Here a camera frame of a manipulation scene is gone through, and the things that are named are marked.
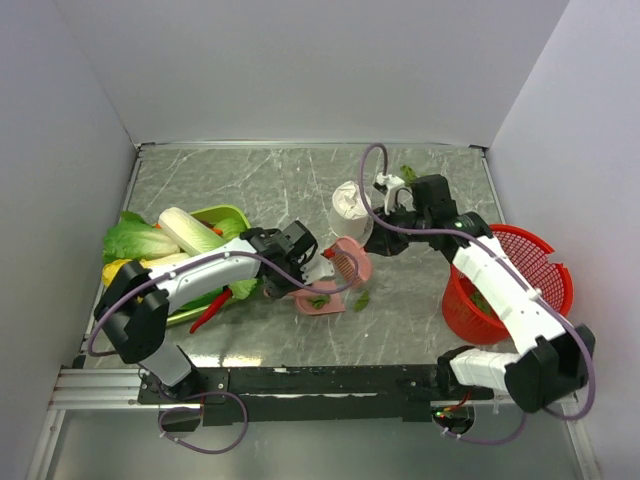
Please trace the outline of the pink hand brush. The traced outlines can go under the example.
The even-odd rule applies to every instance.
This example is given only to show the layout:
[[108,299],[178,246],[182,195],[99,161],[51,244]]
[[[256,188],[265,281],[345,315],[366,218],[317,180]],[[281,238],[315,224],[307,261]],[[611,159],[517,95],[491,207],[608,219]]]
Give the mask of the pink hand brush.
[[327,258],[353,288],[367,283],[373,273],[373,264],[364,247],[355,239],[343,236],[325,251]]

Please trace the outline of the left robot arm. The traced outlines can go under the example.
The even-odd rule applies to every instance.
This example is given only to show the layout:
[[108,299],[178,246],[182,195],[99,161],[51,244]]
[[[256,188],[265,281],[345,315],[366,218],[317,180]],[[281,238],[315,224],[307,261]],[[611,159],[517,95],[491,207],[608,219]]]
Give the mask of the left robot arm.
[[165,338],[168,317],[185,304],[238,281],[260,278],[274,299],[303,287],[302,268],[318,248],[299,221],[284,230],[252,228],[210,252],[174,265],[147,269],[131,261],[119,269],[99,300],[96,326],[125,364],[158,378],[176,402],[198,387],[195,367],[181,348]]

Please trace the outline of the pink dustpan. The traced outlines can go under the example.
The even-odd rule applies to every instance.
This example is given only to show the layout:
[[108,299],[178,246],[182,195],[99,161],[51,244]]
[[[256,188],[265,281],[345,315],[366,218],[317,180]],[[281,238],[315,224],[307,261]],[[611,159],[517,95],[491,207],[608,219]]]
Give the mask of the pink dustpan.
[[339,294],[328,295],[310,292],[301,289],[292,292],[294,305],[299,313],[308,316],[330,315],[342,313],[346,310],[342,298]]

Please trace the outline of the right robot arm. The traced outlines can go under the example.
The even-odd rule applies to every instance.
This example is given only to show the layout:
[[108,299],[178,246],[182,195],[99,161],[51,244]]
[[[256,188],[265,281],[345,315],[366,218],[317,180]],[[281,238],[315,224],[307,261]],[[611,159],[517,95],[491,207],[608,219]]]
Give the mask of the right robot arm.
[[377,225],[397,233],[451,235],[467,241],[451,263],[488,301],[517,349],[497,354],[476,348],[456,354],[436,375],[438,390],[459,398],[471,386],[507,392],[527,413],[543,410],[563,420],[579,420],[595,400],[592,353],[575,327],[525,281],[494,237],[473,237],[458,229],[407,229],[365,209]]

